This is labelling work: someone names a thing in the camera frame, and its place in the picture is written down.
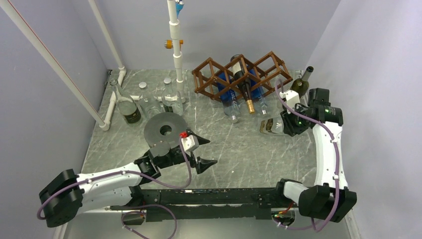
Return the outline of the dark green wine bottle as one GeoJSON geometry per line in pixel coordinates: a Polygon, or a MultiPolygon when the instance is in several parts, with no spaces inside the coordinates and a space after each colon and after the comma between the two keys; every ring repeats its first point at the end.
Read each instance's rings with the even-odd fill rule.
{"type": "Polygon", "coordinates": [[[290,90],[298,93],[299,98],[303,97],[306,92],[309,89],[309,77],[311,76],[312,72],[314,71],[313,66],[308,66],[302,76],[300,78],[297,78],[292,86],[290,87],[290,90]]]}

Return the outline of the short clear glass bottle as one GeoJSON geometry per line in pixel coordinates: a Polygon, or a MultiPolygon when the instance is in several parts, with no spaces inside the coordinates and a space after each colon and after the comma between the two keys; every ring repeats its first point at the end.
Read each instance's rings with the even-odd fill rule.
{"type": "Polygon", "coordinates": [[[161,98],[165,112],[175,113],[182,116],[184,109],[180,92],[173,88],[170,78],[165,78],[163,83],[164,90],[161,98]]]}

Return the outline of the tall clear glass bottle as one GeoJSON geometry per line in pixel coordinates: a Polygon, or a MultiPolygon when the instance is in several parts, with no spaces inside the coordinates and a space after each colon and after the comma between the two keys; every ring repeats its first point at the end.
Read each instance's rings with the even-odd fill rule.
{"type": "Polygon", "coordinates": [[[125,122],[128,125],[141,124],[142,115],[135,100],[121,87],[117,79],[113,78],[109,83],[113,88],[118,111],[125,122]]]}

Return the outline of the gold capped dark bottle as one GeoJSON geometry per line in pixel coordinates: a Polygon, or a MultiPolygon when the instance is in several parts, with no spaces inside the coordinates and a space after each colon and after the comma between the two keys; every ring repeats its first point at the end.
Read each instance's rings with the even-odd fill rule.
{"type": "MultiPolygon", "coordinates": [[[[233,66],[231,67],[231,70],[234,75],[234,80],[238,80],[244,76],[245,70],[243,66],[241,65],[241,61],[237,61],[235,64],[233,64],[233,66]]],[[[255,108],[254,108],[252,97],[251,97],[250,79],[247,77],[245,78],[243,82],[240,82],[237,85],[246,102],[249,113],[254,114],[255,108]]]]}

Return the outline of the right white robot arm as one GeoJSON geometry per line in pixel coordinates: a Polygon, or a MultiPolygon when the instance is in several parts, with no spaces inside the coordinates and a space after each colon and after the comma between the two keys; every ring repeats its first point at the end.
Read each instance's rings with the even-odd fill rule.
{"type": "Polygon", "coordinates": [[[331,106],[328,89],[311,89],[307,105],[292,90],[277,93],[284,110],[281,112],[283,132],[289,136],[312,130],[316,146],[316,178],[313,186],[283,180],[283,188],[274,193],[277,205],[292,201],[301,216],[328,222],[340,222],[357,202],[357,194],[349,190],[344,174],[341,138],[343,113],[331,106]]]}

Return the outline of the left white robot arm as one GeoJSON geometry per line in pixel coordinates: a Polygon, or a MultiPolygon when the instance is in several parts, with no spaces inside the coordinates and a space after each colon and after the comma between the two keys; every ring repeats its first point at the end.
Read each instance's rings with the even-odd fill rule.
{"type": "Polygon", "coordinates": [[[36,216],[45,220],[47,227],[54,228],[92,209],[122,205],[137,209],[142,205],[143,195],[131,188],[150,182],[172,189],[186,188],[192,180],[192,169],[201,174],[217,164],[217,160],[194,155],[195,149],[209,142],[186,129],[177,135],[175,146],[167,141],[157,142],[140,158],[125,166],[87,174],[64,170],[40,191],[41,206],[36,216]],[[158,180],[160,169],[182,163],[188,169],[185,185],[175,186],[158,180]]]}

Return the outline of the blue square bottle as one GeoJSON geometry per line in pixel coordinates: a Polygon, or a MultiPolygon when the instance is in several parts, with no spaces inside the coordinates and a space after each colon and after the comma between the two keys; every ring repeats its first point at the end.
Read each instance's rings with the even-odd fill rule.
{"type": "Polygon", "coordinates": [[[236,99],[235,91],[227,90],[220,95],[220,100],[223,105],[223,111],[232,123],[237,123],[240,119],[240,108],[236,99]]]}
{"type": "Polygon", "coordinates": [[[269,115],[269,106],[263,96],[264,90],[262,86],[259,86],[255,90],[251,90],[252,102],[255,108],[255,111],[261,116],[269,115]]]}

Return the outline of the clear bottle silver cap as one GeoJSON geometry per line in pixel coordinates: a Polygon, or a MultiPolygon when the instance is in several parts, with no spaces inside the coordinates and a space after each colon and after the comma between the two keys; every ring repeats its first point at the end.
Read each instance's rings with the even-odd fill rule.
{"type": "Polygon", "coordinates": [[[151,119],[162,112],[161,105],[152,92],[148,90],[146,82],[140,82],[138,86],[140,88],[138,103],[147,119],[151,119]]]}

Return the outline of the brown wooden wine rack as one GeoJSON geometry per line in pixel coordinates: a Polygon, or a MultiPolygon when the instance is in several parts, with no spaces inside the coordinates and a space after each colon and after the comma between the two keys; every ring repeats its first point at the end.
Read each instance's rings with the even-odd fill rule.
{"type": "Polygon", "coordinates": [[[280,85],[293,81],[285,62],[272,51],[255,62],[241,54],[224,66],[210,57],[192,70],[192,75],[195,83],[194,92],[219,102],[220,96],[228,90],[235,91],[236,98],[241,99],[238,84],[247,79],[254,83],[251,86],[252,91],[260,87],[263,89],[263,97],[275,92],[280,85]],[[241,63],[246,70],[238,80],[234,78],[234,72],[231,70],[236,63],[241,63]]]}

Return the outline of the black round spool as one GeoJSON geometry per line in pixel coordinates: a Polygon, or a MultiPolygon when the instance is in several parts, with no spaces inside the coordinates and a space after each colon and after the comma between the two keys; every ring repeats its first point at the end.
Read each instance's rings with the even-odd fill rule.
{"type": "Polygon", "coordinates": [[[188,124],[182,116],[163,112],[148,120],[144,128],[144,138],[150,148],[160,142],[168,142],[174,148],[179,145],[180,133],[187,128],[188,124]]]}

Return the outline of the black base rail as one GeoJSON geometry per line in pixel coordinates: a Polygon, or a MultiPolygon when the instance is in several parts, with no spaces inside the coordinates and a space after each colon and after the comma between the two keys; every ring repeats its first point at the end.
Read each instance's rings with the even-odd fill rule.
{"type": "Polygon", "coordinates": [[[286,209],[291,200],[276,188],[226,189],[131,189],[133,197],[112,211],[145,210],[147,222],[176,218],[269,220],[277,210],[286,209]]]}

